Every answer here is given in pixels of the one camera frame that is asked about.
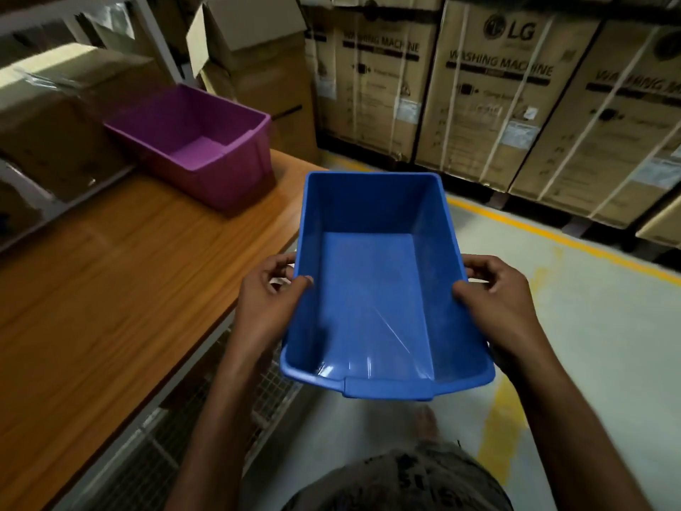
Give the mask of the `person's left hand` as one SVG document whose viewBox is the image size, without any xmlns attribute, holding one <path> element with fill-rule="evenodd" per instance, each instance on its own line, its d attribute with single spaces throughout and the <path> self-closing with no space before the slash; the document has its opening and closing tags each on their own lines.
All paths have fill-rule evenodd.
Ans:
<svg viewBox="0 0 681 511">
<path fill-rule="evenodd" d="M 258 359 L 282 338 L 296 309 L 277 305 L 276 282 L 296 276 L 297 253 L 271 255 L 244 278 L 236 306 L 230 347 L 244 357 Z"/>
</svg>

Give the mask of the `person's left forearm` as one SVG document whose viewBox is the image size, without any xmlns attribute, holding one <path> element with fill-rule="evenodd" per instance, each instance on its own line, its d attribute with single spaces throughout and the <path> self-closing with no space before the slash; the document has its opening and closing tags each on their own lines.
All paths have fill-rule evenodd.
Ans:
<svg viewBox="0 0 681 511">
<path fill-rule="evenodd" d="M 164 511 L 238 510 L 256 387 L 274 350 L 227 347 Z"/>
</svg>

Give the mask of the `person's patterned shorts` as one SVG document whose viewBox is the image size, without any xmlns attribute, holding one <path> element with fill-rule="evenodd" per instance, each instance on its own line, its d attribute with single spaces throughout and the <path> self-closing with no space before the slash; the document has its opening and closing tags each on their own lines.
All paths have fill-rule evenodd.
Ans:
<svg viewBox="0 0 681 511">
<path fill-rule="evenodd" d="M 510 498 L 480 463 L 448 441 L 339 467 L 302 488 L 281 511 L 514 511 Z"/>
</svg>

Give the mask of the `white metal shelf rack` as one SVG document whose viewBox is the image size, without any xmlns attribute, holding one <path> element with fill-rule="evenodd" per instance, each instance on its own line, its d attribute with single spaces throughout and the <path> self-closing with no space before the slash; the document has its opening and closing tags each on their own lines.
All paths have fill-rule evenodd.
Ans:
<svg viewBox="0 0 681 511">
<path fill-rule="evenodd" d="M 128 174 L 104 120 L 188 78 L 202 0 L 0 0 L 0 253 Z"/>
</svg>

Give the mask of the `blue plastic bin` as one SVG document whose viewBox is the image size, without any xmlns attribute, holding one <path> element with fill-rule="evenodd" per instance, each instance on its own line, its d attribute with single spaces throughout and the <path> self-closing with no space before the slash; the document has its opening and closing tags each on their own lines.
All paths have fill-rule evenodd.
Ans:
<svg viewBox="0 0 681 511">
<path fill-rule="evenodd" d="M 309 173 L 294 266 L 314 286 L 283 338 L 286 378 L 398 401 L 494 380 L 488 343 L 452 295 L 468 278 L 438 175 Z"/>
</svg>

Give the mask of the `open brown cardboard box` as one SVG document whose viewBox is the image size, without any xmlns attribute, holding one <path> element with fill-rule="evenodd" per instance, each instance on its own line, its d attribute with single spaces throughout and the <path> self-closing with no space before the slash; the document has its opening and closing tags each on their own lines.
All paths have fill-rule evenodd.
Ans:
<svg viewBox="0 0 681 511">
<path fill-rule="evenodd" d="M 186 42 L 209 93 L 269 114 L 270 147 L 319 164 L 307 29 L 298 0 L 203 0 Z"/>
</svg>

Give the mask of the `wooden top work table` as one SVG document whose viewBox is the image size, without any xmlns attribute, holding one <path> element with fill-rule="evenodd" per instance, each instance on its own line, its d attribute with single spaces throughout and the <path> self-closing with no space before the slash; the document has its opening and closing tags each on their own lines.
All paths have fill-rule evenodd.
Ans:
<svg viewBox="0 0 681 511">
<path fill-rule="evenodd" d="M 307 174 L 226 217 L 134 173 L 0 255 L 0 511 L 67 492 L 297 237 Z"/>
</svg>

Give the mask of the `person's right forearm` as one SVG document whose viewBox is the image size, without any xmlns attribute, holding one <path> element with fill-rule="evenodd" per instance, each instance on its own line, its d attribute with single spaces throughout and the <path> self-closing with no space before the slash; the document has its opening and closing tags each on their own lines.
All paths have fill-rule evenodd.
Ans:
<svg viewBox="0 0 681 511">
<path fill-rule="evenodd" d="M 520 398 L 557 511 L 653 511 L 552 351 L 531 358 L 497 356 Z"/>
</svg>

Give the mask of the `person's foot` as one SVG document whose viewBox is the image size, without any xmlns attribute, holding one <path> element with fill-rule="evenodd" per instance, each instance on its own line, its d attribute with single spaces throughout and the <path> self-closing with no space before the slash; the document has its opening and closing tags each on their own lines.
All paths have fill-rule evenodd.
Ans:
<svg viewBox="0 0 681 511">
<path fill-rule="evenodd" d="M 414 427 L 415 435 L 419 442 L 442 442 L 437 417 L 430 405 L 420 404 L 415 408 Z"/>
</svg>

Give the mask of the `large appliance cardboard box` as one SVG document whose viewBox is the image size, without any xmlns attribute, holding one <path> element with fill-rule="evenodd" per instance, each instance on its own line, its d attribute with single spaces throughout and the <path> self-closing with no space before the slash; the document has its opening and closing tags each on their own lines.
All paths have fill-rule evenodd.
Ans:
<svg viewBox="0 0 681 511">
<path fill-rule="evenodd" d="M 606 22 L 510 194 L 625 229 L 681 182 L 681 27 Z"/>
<path fill-rule="evenodd" d="M 444 0 L 299 1 L 319 133 L 409 162 Z"/>
<path fill-rule="evenodd" d="M 635 236 L 661 246 L 681 249 L 681 193 L 645 222 Z"/>
<path fill-rule="evenodd" d="M 414 163 L 506 192 L 598 27 L 447 0 Z"/>
</svg>

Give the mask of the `flat brown cardboard box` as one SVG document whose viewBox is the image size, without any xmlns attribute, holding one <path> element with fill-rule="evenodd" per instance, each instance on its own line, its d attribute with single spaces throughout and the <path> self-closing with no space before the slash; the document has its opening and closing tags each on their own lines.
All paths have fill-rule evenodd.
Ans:
<svg viewBox="0 0 681 511">
<path fill-rule="evenodd" d="M 129 167 L 104 121 L 174 85 L 155 59 L 80 43 L 0 68 L 0 159 L 70 202 Z"/>
</svg>

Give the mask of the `person's right hand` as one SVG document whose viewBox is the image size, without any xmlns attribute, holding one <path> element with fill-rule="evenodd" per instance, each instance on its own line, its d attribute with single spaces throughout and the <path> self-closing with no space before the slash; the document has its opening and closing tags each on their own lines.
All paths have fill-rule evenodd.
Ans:
<svg viewBox="0 0 681 511">
<path fill-rule="evenodd" d="M 521 367 L 539 358 L 548 343 L 527 278 L 496 256 L 464 254 L 462 259 L 466 281 L 490 284 L 486 312 L 470 314 L 501 364 Z"/>
</svg>

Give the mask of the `purple plastic bin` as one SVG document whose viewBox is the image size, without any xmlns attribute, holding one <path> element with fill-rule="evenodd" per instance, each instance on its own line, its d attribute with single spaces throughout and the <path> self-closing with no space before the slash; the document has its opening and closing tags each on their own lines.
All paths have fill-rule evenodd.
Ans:
<svg viewBox="0 0 681 511">
<path fill-rule="evenodd" d="M 267 113 L 183 84 L 104 122 L 142 167 L 223 213 L 272 175 L 270 124 Z"/>
</svg>

